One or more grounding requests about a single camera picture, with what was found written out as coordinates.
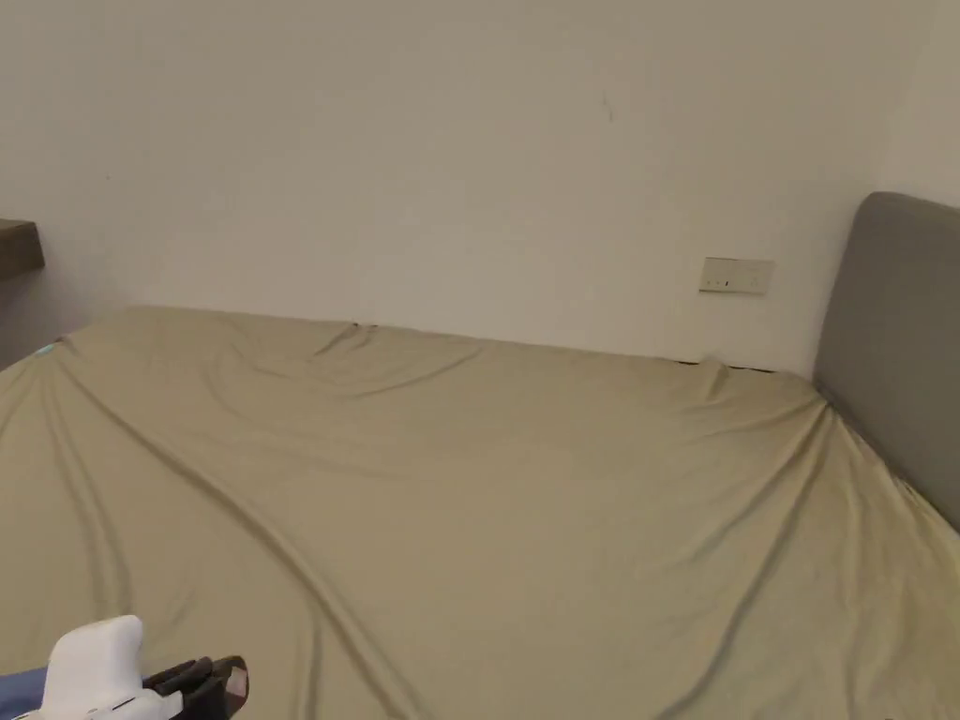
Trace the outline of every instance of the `sheet wrinkle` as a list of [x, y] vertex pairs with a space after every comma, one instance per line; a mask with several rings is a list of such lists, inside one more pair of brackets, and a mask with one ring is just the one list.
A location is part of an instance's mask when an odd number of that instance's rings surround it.
[[827, 401], [822, 397], [811, 393], [810, 397], [801, 400], [796, 405], [786, 407], [782, 410], [774, 412], [771, 415], [751, 418], [750, 420], [744, 422], [730, 423], [724, 425], [722, 428], [710, 430], [709, 432], [698, 436], [696, 442], [700, 442], [708, 438], [717, 438], [738, 433], [751, 433], [757, 432], [758, 430], [763, 431], [769, 429], [771, 426], [776, 426], [792, 420], [797, 416], [805, 415], [814, 409], [816, 409], [816, 412], [821, 412], [824, 408], [829, 408]]
[[465, 365], [466, 363], [468, 363], [470, 360], [474, 360], [475, 358], [479, 357], [482, 352], [483, 352], [482, 348], [475, 348], [469, 354], [461, 358], [458, 358], [457, 360], [453, 360], [447, 363], [446, 365], [444, 365], [443, 367], [437, 368], [436, 370], [432, 370], [430, 372], [424, 372], [423, 374], [417, 375], [416, 377], [410, 377], [406, 380], [399, 380], [398, 382], [395, 382], [391, 385], [387, 385], [382, 388], [376, 388], [375, 390], [365, 390], [365, 391], [353, 393], [351, 396], [352, 397], [372, 397], [372, 396], [382, 395], [383, 393], [389, 393], [390, 391], [393, 391], [393, 390], [401, 390], [403, 388], [410, 388], [410, 387], [413, 387], [414, 385], [419, 385], [420, 383], [426, 382], [428, 380], [433, 380], [434, 378], [437, 378], [440, 375], [446, 374], [447, 372], [456, 370], [462, 365]]
[[[73, 373], [68, 373], [66, 377], [101, 412], [123, 428], [131, 439], [172, 470], [178, 478], [202, 492], [221, 511], [247, 529], [288, 570], [300, 588], [317, 602], [334, 633], [340, 639], [341, 646], [353, 666], [392, 720], [431, 720], [432, 716], [425, 710], [414, 689], [393, 668], [382, 650], [363, 629], [362, 624], [355, 621], [353, 615], [347, 612], [346, 603], [340, 598], [335, 586], [325, 577], [322, 570], [312, 566], [302, 556], [295, 544], [278, 530], [275, 523], [253, 508], [245, 498], [222, 486], [215, 477], [204, 472], [201, 469], [202, 463], [197, 462], [196, 459], [193, 459], [193, 464], [186, 462], [170, 444], [160, 438], [159, 434], [148, 437], [145, 429], [128, 420], [123, 413], [111, 407], [103, 397], [92, 393]], [[378, 658], [379, 664], [382, 664], [385, 669], [378, 672], [366, 655]]]
[[353, 324], [348, 325], [348, 326], [345, 327], [343, 330], [341, 330], [341, 331], [338, 332], [336, 335], [334, 335], [333, 338], [331, 338], [331, 339], [328, 340], [326, 343], [324, 343], [324, 344], [320, 347], [320, 349], [315, 350], [315, 351], [312, 353], [311, 357], [315, 357], [315, 358], [316, 358], [316, 357], [320, 357], [321, 355], [326, 355], [328, 352], [330, 352], [331, 350], [333, 350], [334, 348], [336, 348], [338, 345], [340, 345], [340, 344], [343, 343], [344, 341], [346, 341], [346, 340], [348, 340], [349, 338], [351, 338], [351, 337], [353, 337], [354, 335], [356, 335], [359, 331], [360, 331], [360, 325], [359, 325], [359, 324], [353, 323]]
[[30, 396], [31, 390], [36, 384], [36, 372], [31, 372], [29, 375], [25, 376], [27, 367], [29, 367], [29, 364], [25, 366], [24, 372], [21, 372], [13, 382], [14, 386], [21, 383], [24, 384], [23, 392], [13, 399], [7, 414], [4, 416], [3, 420], [0, 420], [0, 448], [3, 447], [4, 438], [7, 436], [7, 430], [10, 428], [11, 422], [13, 422], [13, 417], [16, 415], [17, 411], [23, 407], [23, 403], [26, 402], [27, 397]]
[[[796, 438], [796, 442], [787, 449], [786, 458], [778, 463], [776, 469], [770, 472], [760, 487], [747, 499], [747, 502], [741, 505], [732, 516], [726, 517], [719, 525], [716, 525], [708, 531], [707, 535], [701, 540], [696, 541], [696, 547], [692, 553], [684, 557], [685, 564], [696, 564], [701, 562], [707, 554], [718, 547], [723, 540], [730, 534], [731, 530], [741, 527], [747, 517], [754, 515], [764, 502], [784, 483], [789, 480], [789, 473], [794, 466], [804, 457], [809, 450], [814, 434], [818, 427], [825, 421], [827, 415], [827, 406], [825, 405], [811, 419], [810, 425], [802, 435]], [[802, 492], [798, 492], [794, 498], [795, 504]]]
[[74, 463], [80, 471], [84, 492], [90, 499], [93, 510], [91, 517], [95, 518], [95, 521], [98, 523], [97, 526], [101, 528], [104, 535], [104, 552], [109, 557], [108, 562], [113, 569], [113, 578], [116, 584], [113, 605], [110, 609], [112, 612], [115, 611], [114, 614], [118, 615], [131, 614], [133, 611], [133, 591], [130, 565], [127, 563], [127, 558], [124, 555], [116, 526], [113, 524], [113, 520], [107, 512], [103, 498], [100, 496], [100, 491], [97, 489], [90, 470], [84, 462], [84, 457], [77, 448], [77, 444], [70, 432], [70, 425], [63, 416], [63, 410], [60, 407], [56, 394], [53, 393], [51, 393], [51, 408], [53, 411], [53, 421], [50, 423], [50, 427], [54, 432], [57, 432], [57, 428], [59, 427], [60, 440], [73, 457]]
[[[817, 420], [813, 423], [811, 428], [804, 433], [805, 444], [813, 443], [817, 434], [817, 430], [825, 423], [828, 417], [829, 415], [827, 413], [820, 413], [818, 415]], [[730, 618], [721, 633], [721, 639], [712, 649], [704, 669], [698, 673], [697, 680], [686, 692], [682, 693], [680, 697], [673, 701], [669, 706], [656, 713], [655, 717], [658, 720], [669, 720], [670, 718], [676, 718], [682, 712], [690, 708], [690, 706], [692, 706], [693, 703], [695, 703], [706, 692], [713, 678], [721, 669], [725, 659], [730, 653], [737, 630], [743, 623], [743, 620], [746, 618], [747, 613], [754, 604], [760, 590], [770, 577], [771, 573], [776, 567], [780, 555], [782, 554], [787, 543], [790, 541], [790, 538], [796, 527], [797, 520], [800, 517], [801, 509], [803, 508], [806, 500], [810, 497], [810, 493], [813, 490], [813, 486], [818, 478], [818, 475], [820, 474], [824, 462], [825, 451], [823, 448], [819, 448], [813, 467], [804, 474], [800, 491], [794, 498], [794, 501], [785, 514], [783, 520], [780, 522], [780, 527], [778, 528], [778, 531], [774, 536], [770, 546], [764, 553], [754, 577], [751, 579], [744, 593], [735, 603]]]
[[[47, 376], [43, 379], [44, 382], [40, 385], [41, 401], [44, 408], [44, 414], [48, 419], [51, 419], [54, 416], [49, 409], [52, 395], [51, 388], [49, 386], [52, 378]], [[51, 445], [53, 446], [51, 455], [53, 456], [54, 464], [60, 471], [57, 473], [57, 475], [60, 477], [60, 481], [70, 497], [70, 507], [73, 508], [77, 515], [81, 543], [85, 548], [84, 557], [86, 558], [87, 562], [87, 572], [89, 573], [91, 581], [93, 611], [97, 617], [107, 617], [108, 603], [105, 596], [107, 584], [104, 580], [106, 573], [101, 567], [103, 558], [100, 553], [100, 548], [98, 547], [95, 534], [96, 530], [84, 504], [83, 495], [75, 486], [73, 472], [70, 469], [70, 466], [67, 464], [66, 459], [63, 457], [63, 449], [60, 447], [60, 442], [57, 437], [54, 424], [52, 422], [48, 422], [47, 427], [51, 434], [50, 440]]]

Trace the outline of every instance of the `gray headboard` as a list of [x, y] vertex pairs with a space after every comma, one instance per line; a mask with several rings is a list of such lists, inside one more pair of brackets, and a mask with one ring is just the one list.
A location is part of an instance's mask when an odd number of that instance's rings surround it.
[[814, 381], [960, 529], [960, 210], [893, 193], [860, 206]]

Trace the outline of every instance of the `fitted sheet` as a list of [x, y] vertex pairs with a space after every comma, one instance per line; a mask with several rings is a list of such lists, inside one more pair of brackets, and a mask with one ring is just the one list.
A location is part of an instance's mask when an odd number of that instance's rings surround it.
[[249, 718], [933, 718], [960, 540], [796, 376], [134, 308], [0, 373], [0, 673], [135, 612]]

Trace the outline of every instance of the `wall switch plate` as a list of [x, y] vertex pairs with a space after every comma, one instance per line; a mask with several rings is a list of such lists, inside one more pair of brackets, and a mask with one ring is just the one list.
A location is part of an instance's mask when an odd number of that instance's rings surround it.
[[772, 260], [708, 257], [704, 260], [704, 271], [700, 276], [700, 292], [766, 295], [773, 273]]

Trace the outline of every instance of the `white wall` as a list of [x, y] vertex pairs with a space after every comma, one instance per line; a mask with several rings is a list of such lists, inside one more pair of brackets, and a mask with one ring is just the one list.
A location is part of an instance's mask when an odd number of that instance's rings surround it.
[[808, 372], [931, 3], [3, 0], [3, 354], [159, 302]]
[[906, 101], [895, 116], [882, 185], [960, 204], [960, 2], [941, 0]]

